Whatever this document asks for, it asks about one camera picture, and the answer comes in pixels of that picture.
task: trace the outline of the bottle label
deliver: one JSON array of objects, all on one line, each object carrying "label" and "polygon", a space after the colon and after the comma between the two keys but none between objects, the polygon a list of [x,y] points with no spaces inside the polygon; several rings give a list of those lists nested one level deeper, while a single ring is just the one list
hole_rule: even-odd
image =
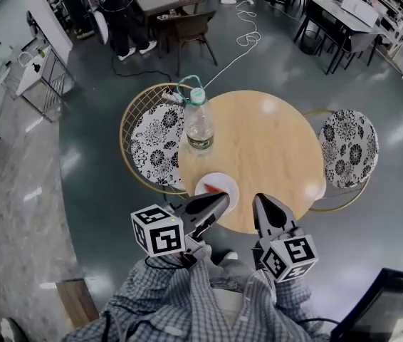
[{"label": "bottle label", "polygon": [[213,143],[214,143],[214,135],[212,135],[207,140],[195,140],[195,139],[190,138],[189,136],[187,136],[187,140],[189,141],[189,144],[193,148],[195,148],[196,150],[199,150],[199,151],[203,151],[203,150],[207,150],[208,148],[210,148],[213,145]]}]

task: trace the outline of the wooden board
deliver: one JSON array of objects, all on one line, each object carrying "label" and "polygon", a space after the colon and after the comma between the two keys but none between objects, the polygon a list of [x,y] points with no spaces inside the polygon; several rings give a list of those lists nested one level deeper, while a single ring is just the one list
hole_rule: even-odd
[{"label": "wooden board", "polygon": [[179,144],[179,171],[189,195],[211,172],[231,176],[239,188],[236,208],[219,224],[236,232],[256,232],[253,197],[263,192],[301,218],[325,186],[317,135],[290,104],[267,93],[234,91],[210,101],[214,144],[207,155],[194,154],[185,137]]},{"label": "wooden board", "polygon": [[84,279],[65,280],[56,283],[56,287],[73,327],[85,326],[99,318]]}]

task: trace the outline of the monitor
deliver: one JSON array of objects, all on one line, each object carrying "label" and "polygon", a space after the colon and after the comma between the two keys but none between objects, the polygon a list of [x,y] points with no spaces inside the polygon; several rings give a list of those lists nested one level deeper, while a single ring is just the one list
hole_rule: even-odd
[{"label": "monitor", "polygon": [[382,269],[331,341],[385,342],[403,333],[403,272]]}]

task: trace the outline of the white sneaker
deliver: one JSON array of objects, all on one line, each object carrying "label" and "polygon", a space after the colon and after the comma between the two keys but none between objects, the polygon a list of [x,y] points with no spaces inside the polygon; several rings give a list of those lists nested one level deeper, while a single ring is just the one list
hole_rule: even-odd
[{"label": "white sneaker", "polygon": [[236,0],[221,0],[221,4],[236,4]]},{"label": "white sneaker", "polygon": [[137,49],[135,47],[129,48],[129,53],[125,56],[118,56],[119,61],[124,61],[127,57],[130,57],[132,54],[135,53]]},{"label": "white sneaker", "polygon": [[230,251],[228,254],[224,256],[222,261],[225,259],[238,259],[238,254],[235,251]]},{"label": "white sneaker", "polygon": [[156,48],[157,41],[150,41],[150,45],[146,49],[140,49],[141,54],[145,54],[146,52],[151,51],[152,49]]}]

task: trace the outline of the gold wire chair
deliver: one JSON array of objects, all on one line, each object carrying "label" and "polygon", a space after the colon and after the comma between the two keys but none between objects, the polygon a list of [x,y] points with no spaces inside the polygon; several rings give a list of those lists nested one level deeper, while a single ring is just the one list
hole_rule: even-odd
[{"label": "gold wire chair", "polygon": [[[151,86],[139,93],[130,102],[130,104],[125,109],[124,115],[122,116],[121,126],[119,129],[119,144],[121,148],[122,158],[124,159],[125,165],[132,173],[132,175],[140,181],[144,186],[153,189],[154,191],[161,192],[163,194],[170,195],[183,195],[187,192],[184,190],[179,190],[171,185],[157,185],[147,178],[145,178],[140,172],[138,172],[135,166],[130,143],[133,130],[135,129],[138,120],[145,114],[149,109],[160,105],[160,104],[170,104],[170,105],[180,105],[185,106],[185,102],[177,103],[173,100],[168,100],[163,98],[164,94],[170,96],[176,93],[176,83],[160,83],[158,85]],[[180,85],[180,90],[185,98],[189,97],[190,90],[192,87],[187,85]]]},{"label": "gold wire chair", "polygon": [[[319,135],[320,129],[327,120],[328,116],[333,114],[335,111],[336,110],[314,110],[308,113],[304,113],[303,115],[309,121],[317,135]],[[329,200],[330,203],[338,202],[340,204],[335,207],[327,207],[326,209],[320,207],[311,207],[310,210],[312,212],[330,213],[344,209],[360,197],[360,195],[365,191],[367,183],[369,181],[370,177],[354,187],[346,188],[339,188],[327,182],[325,194],[321,199],[317,200],[317,202],[322,206],[327,200]]]}]

